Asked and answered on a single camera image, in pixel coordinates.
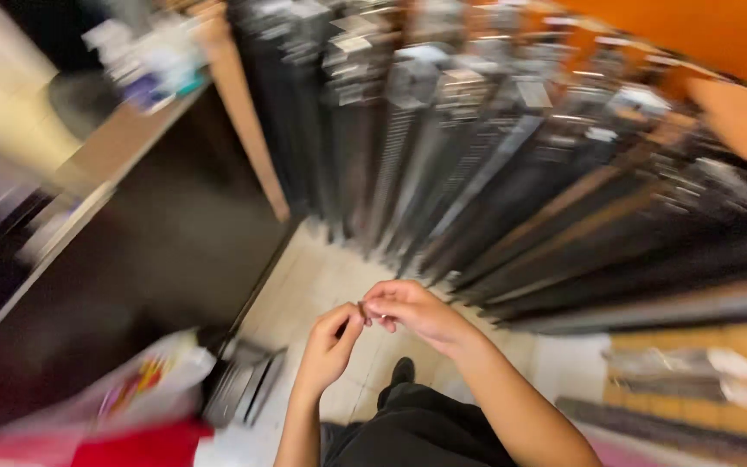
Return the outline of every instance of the person's left hand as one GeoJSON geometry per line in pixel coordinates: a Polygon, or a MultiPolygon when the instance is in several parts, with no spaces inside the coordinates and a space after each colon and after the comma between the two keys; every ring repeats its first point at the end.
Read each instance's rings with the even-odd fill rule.
{"type": "Polygon", "coordinates": [[[354,303],[339,305],[316,319],[296,375],[293,387],[296,395],[318,400],[342,376],[364,324],[365,319],[354,303]],[[340,328],[344,329],[341,337],[337,337],[340,328]]]}

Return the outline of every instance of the hand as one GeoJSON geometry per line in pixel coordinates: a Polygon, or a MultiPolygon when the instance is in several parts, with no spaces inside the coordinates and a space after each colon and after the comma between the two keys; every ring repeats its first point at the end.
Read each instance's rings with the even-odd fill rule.
{"type": "Polygon", "coordinates": [[[342,376],[364,322],[359,306],[353,303],[340,305],[316,319],[296,374],[293,386],[296,395],[318,400],[342,376]],[[343,325],[344,331],[337,337],[343,325]]]}
{"type": "Polygon", "coordinates": [[[458,350],[474,337],[483,336],[460,313],[442,303],[417,281],[377,282],[364,296],[363,311],[389,333],[396,331],[396,323],[405,325],[451,358],[457,356],[458,350]]]}

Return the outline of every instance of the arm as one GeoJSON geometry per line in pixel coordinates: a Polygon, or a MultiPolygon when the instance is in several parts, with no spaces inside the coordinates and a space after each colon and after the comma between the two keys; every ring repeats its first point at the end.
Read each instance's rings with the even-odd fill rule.
{"type": "Polygon", "coordinates": [[[585,438],[463,316],[416,281],[383,281],[365,312],[393,333],[402,323],[449,356],[509,456],[524,467],[598,467],[585,438]]]}
{"type": "Polygon", "coordinates": [[[319,399],[345,372],[364,321],[358,306],[351,303],[316,320],[290,393],[273,467],[319,467],[319,399]]]}

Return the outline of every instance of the store aisle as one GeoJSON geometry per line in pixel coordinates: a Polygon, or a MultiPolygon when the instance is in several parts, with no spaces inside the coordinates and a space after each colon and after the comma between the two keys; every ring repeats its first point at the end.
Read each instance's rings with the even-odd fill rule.
{"type": "MultiPolygon", "coordinates": [[[[247,313],[241,330],[242,336],[268,348],[287,346],[285,369],[255,426],[219,430],[213,440],[198,447],[195,465],[272,465],[287,399],[313,321],[340,303],[357,302],[377,281],[390,278],[393,272],[378,262],[365,262],[351,249],[327,245],[318,228],[303,224],[247,313]]],[[[460,307],[458,311],[487,333],[515,367],[531,379],[534,336],[496,332],[477,318],[475,310],[460,307]]],[[[379,391],[387,386],[391,369],[404,355],[410,356],[417,366],[417,382],[457,400],[473,401],[448,359],[404,328],[388,334],[374,325],[359,337],[345,374],[322,397],[321,418],[344,424],[372,417],[379,391]]]]}

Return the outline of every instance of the plastic bag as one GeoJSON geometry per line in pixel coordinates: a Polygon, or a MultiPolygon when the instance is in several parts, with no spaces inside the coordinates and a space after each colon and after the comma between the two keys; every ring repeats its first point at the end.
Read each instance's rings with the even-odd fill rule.
{"type": "Polygon", "coordinates": [[[200,383],[214,365],[215,357],[198,346],[193,331],[165,336],[80,394],[0,428],[0,465],[67,466],[85,440],[192,416],[202,404],[200,383]],[[141,379],[151,361],[168,361],[168,369],[155,384],[106,410],[109,395],[141,379]]]}

